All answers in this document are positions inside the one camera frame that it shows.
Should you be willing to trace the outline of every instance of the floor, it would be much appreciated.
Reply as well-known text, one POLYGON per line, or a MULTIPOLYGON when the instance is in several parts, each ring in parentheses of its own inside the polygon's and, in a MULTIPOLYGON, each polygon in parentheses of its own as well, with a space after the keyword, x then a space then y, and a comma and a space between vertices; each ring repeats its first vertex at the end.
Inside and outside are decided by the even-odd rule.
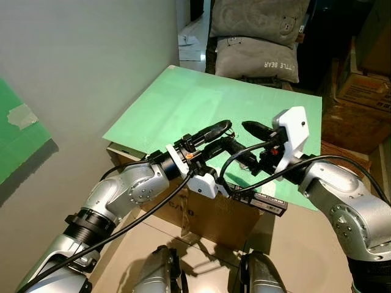
MULTIPOLYGON (((203 51, 201 61, 181 61, 180 66, 205 70, 205 48, 209 26, 210 0, 205 13, 192 23, 193 33, 203 51)), ((131 292, 146 257, 157 246, 175 247, 186 272, 192 293, 238 292, 241 251, 230 251, 212 241, 193 235, 181 238, 181 228, 151 216, 115 244, 99 276, 92 277, 94 293, 131 292)), ((265 214, 257 223, 247 246, 267 252, 289 292, 350 291, 351 275, 337 238, 320 212, 290 204, 281 218, 265 214)))

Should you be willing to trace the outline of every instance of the pillow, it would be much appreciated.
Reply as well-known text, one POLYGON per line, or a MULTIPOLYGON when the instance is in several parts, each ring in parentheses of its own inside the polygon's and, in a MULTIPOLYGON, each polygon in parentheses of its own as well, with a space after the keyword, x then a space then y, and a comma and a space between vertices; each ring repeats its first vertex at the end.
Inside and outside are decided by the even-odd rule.
POLYGON ((299 82, 296 48, 257 38, 219 38, 217 42, 216 75, 227 78, 277 77, 299 82))
POLYGON ((243 35, 292 46, 310 0, 216 0, 210 37, 243 35))

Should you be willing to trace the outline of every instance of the green cutting mat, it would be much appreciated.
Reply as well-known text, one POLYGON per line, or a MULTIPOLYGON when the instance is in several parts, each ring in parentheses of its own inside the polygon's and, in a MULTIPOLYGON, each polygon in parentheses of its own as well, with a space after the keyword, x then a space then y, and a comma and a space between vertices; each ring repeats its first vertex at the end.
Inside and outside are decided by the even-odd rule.
POLYGON ((22 104, 0 79, 0 184, 51 137, 39 121, 22 130, 9 123, 9 111, 22 104))
MULTIPOLYGON (((320 154, 320 97, 169 66, 103 137, 152 153, 165 151, 167 144, 174 143, 184 134, 195 134, 206 126, 229 119, 238 142, 250 146, 259 140, 243 129, 242 121, 254 120, 271 126, 274 116, 293 106, 304 106, 307 113, 310 137, 304 152, 320 154)), ((228 158, 228 154, 221 154, 208 161, 208 165, 221 168, 228 158)), ((255 178, 248 171, 241 170, 239 164, 232 164, 226 176, 241 186, 267 177, 261 173, 255 178)), ((297 186, 286 180, 275 183, 276 198, 316 210, 297 191, 297 186)))

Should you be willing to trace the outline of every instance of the brown cardboard box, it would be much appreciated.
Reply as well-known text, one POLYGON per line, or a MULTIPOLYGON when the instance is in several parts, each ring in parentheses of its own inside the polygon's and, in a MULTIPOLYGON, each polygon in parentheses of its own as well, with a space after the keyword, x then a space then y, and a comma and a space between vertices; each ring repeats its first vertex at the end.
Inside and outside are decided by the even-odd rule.
POLYGON ((338 79, 337 99, 391 112, 390 79, 377 74, 364 75, 357 69, 354 42, 338 79))
POLYGON ((335 60, 318 91, 323 97, 322 140, 370 154, 391 133, 391 114, 337 99, 337 71, 335 60))
POLYGON ((357 37, 357 67, 391 75, 391 1, 376 0, 357 37))
MULTIPOLYGON (((120 164, 133 161, 133 151, 126 148, 127 153, 123 153, 123 148, 112 144, 108 149, 115 153, 120 164)), ((172 180, 165 192, 141 208, 149 211, 168 196, 180 182, 179 178, 172 180)), ((241 250, 262 212, 220 194, 212 200, 188 189, 182 189, 154 215, 182 227, 184 233, 190 231, 225 247, 241 250)))

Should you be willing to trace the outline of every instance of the black cable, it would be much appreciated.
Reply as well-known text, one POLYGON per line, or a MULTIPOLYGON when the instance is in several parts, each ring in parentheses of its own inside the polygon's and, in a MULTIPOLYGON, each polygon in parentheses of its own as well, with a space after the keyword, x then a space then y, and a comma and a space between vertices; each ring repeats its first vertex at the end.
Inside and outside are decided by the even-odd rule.
POLYGON ((103 176, 100 178, 100 181, 104 180, 108 176, 108 174, 110 174, 111 172, 114 172, 118 169, 125 168, 127 166, 132 166, 132 165, 144 164, 147 162, 148 162, 147 160, 144 160, 144 161, 124 163, 124 164, 115 166, 115 167, 111 168, 110 170, 108 170, 105 174, 103 174, 103 176))
POLYGON ((323 155, 323 156, 318 156, 318 157, 311 157, 310 159, 306 159, 304 161, 301 161, 297 164, 294 164, 292 166, 289 166, 288 168, 286 168, 285 170, 282 170, 281 172, 278 172, 276 174, 273 174, 272 176, 258 182, 258 183, 255 183, 251 186, 248 186, 248 187, 245 187, 245 188, 242 188, 242 189, 238 189, 238 190, 234 190, 233 192, 236 193, 236 194, 240 194, 242 192, 247 192, 249 190, 252 190, 254 188, 257 188, 257 187, 260 187, 274 179, 277 179, 278 177, 281 177, 283 176, 284 174, 294 170, 294 169, 297 169, 299 167, 302 167, 303 165, 308 165, 309 163, 312 163, 312 162, 315 162, 315 161, 320 161, 320 160, 324 160, 324 159, 339 159, 339 160, 343 160, 343 161, 346 161, 346 162, 349 162, 350 164, 352 164, 353 166, 355 166, 356 168, 358 168, 372 183, 373 187, 375 188, 375 190, 377 191, 377 193, 379 194, 380 198, 385 201, 388 205, 391 205, 390 204, 390 201, 387 199, 386 195, 384 194, 384 192, 381 190, 379 184, 376 182, 376 180, 368 173, 368 171, 366 171, 366 169, 364 167, 362 167, 360 164, 358 164, 357 162, 355 162, 354 160, 348 158, 348 157, 344 157, 344 156, 337 156, 335 154, 326 154, 326 155, 323 155))
POLYGON ((259 148, 264 148, 270 144, 272 144, 273 141, 270 141, 270 142, 262 142, 262 143, 258 143, 256 145, 252 145, 252 146, 249 146, 248 148, 245 148, 239 152, 237 152, 236 154, 233 154, 232 156, 230 156, 228 158, 228 160, 226 160, 226 162, 224 163, 224 165, 222 166, 221 168, 221 171, 220 171, 220 176, 219 176, 219 181, 222 183, 222 185, 224 186, 224 188, 226 189, 226 191, 228 192, 228 194, 230 195, 231 193, 231 188, 228 186, 226 180, 224 179, 224 174, 225 174, 225 171, 227 171, 227 168, 228 166, 239 156, 241 156, 242 154, 248 152, 248 151, 253 151, 253 150, 257 150, 259 148))
POLYGON ((90 253, 90 252, 104 246, 105 244, 113 241, 114 239, 118 238, 119 236, 125 234, 126 232, 128 232, 129 230, 131 230, 132 228, 134 228, 135 226, 140 224, 142 221, 144 221, 146 218, 148 218, 150 215, 152 215, 154 212, 156 212, 159 208, 164 206, 170 199, 172 199, 186 185, 186 183, 190 180, 191 177, 192 177, 192 172, 189 172, 188 175, 185 177, 185 179, 181 182, 181 184, 179 184, 179 186, 168 197, 163 199, 160 203, 158 203, 150 211, 146 212, 141 217, 137 218, 135 221, 131 222, 129 225, 122 228, 120 231, 114 233, 113 235, 111 235, 107 239, 105 239, 105 240, 103 240, 103 241, 101 241, 101 242, 99 242, 89 248, 86 248, 85 250, 65 259, 64 261, 56 264, 55 266, 52 266, 48 270, 40 273, 34 279, 32 279, 31 281, 26 283, 17 293, 25 293, 33 285, 37 284, 39 281, 42 281, 48 275, 54 273, 55 271, 61 269, 62 267, 65 267, 67 264, 71 263, 72 261, 77 260, 78 258, 82 257, 83 255, 86 255, 87 253, 90 253))

